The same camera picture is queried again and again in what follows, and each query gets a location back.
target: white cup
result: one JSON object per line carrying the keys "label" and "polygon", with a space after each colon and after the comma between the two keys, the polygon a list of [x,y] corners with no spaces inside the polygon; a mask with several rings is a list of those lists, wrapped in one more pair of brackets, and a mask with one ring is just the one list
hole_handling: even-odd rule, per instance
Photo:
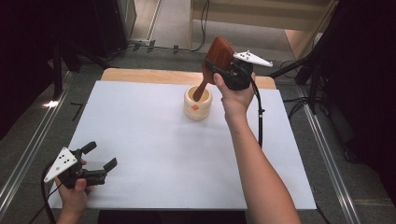
{"label": "white cup", "polygon": [[201,99],[198,102],[195,102],[192,99],[192,95],[195,93],[197,88],[198,86],[192,86],[184,93],[184,113],[190,119],[199,120],[204,119],[209,115],[213,96],[210,90],[205,89]]}

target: black curtain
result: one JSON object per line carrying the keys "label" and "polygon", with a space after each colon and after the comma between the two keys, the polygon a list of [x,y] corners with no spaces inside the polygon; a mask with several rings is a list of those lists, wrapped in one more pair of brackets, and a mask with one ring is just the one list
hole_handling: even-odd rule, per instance
{"label": "black curtain", "polygon": [[353,6],[320,53],[324,90],[352,129],[346,148],[379,173],[396,204],[395,5],[340,1],[347,4]]}
{"label": "black curtain", "polygon": [[53,80],[50,5],[0,3],[0,139]]}

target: forearm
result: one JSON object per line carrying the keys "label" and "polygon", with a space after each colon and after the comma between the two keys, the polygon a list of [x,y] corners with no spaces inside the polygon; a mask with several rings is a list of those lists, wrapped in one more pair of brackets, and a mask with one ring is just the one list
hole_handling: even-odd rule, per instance
{"label": "forearm", "polygon": [[62,209],[58,218],[57,224],[77,224],[81,219],[83,213]]}
{"label": "forearm", "polygon": [[247,207],[254,223],[298,223],[293,201],[262,153],[246,118],[227,120]]}

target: wooden spatula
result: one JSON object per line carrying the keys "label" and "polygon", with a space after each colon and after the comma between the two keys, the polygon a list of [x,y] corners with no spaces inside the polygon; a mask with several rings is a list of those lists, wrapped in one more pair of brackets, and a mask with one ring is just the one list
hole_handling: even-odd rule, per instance
{"label": "wooden spatula", "polygon": [[206,67],[206,60],[212,62],[216,67],[221,68],[224,71],[228,71],[230,69],[231,62],[233,61],[233,48],[228,40],[223,37],[216,37],[210,46],[210,49],[202,62],[202,73],[204,79],[192,96],[192,99],[195,102],[198,102],[201,99],[207,83],[215,85],[213,72]]}

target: human arm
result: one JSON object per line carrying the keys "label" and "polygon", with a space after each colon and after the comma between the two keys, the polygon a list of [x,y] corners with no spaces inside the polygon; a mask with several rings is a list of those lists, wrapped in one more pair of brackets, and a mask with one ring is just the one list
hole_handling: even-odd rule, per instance
{"label": "human arm", "polygon": [[300,223],[288,190],[248,126],[247,111],[253,89],[250,86],[242,91],[231,91],[219,74],[215,74],[214,79],[223,96],[221,101],[225,119],[233,139],[247,209],[253,222]]}
{"label": "human arm", "polygon": [[[57,186],[61,185],[61,180],[55,178]],[[66,186],[59,187],[63,207],[57,223],[78,223],[85,209],[87,208],[88,197],[85,190],[91,191],[92,187],[87,187],[86,179],[78,179],[73,189],[68,189]]]}

